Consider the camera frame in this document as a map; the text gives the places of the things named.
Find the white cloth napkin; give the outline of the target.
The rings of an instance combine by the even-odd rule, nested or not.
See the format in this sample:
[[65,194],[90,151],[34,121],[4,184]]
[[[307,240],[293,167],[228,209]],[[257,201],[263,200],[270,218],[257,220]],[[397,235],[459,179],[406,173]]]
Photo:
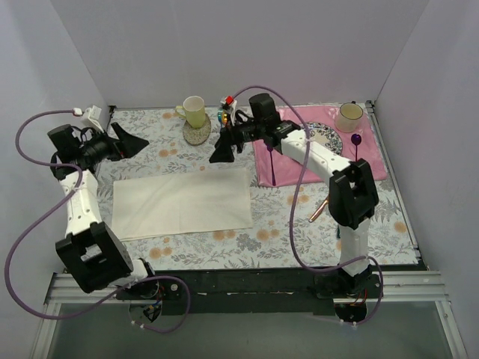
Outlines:
[[125,179],[114,184],[112,230],[122,241],[252,225],[246,168]]

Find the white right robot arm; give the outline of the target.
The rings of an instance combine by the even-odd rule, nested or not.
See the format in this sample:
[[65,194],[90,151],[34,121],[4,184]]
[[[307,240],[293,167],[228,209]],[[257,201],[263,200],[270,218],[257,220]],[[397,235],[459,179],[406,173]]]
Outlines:
[[312,171],[329,188],[327,206],[336,221],[341,240],[338,265],[316,269],[323,296],[355,297],[366,290],[371,276],[368,256],[370,220],[379,197],[370,165],[364,159],[351,161],[315,142],[305,122],[282,120],[273,98],[259,93],[249,100],[251,115],[237,108],[232,96],[221,99],[218,119],[220,137],[210,162],[233,162],[248,142],[262,141]]

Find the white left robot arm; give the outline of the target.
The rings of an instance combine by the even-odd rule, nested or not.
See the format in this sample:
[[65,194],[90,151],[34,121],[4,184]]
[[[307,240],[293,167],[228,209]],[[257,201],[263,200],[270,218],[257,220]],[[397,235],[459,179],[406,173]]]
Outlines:
[[158,293],[159,281],[153,276],[150,264],[133,259],[102,220],[95,177],[96,166],[101,161],[132,158],[149,142],[129,134],[116,122],[112,128],[115,137],[95,129],[87,141],[77,138],[71,125],[59,126],[48,133],[56,149],[52,174],[68,199],[65,237],[56,242],[55,249],[84,292],[133,284],[141,298],[150,299]]

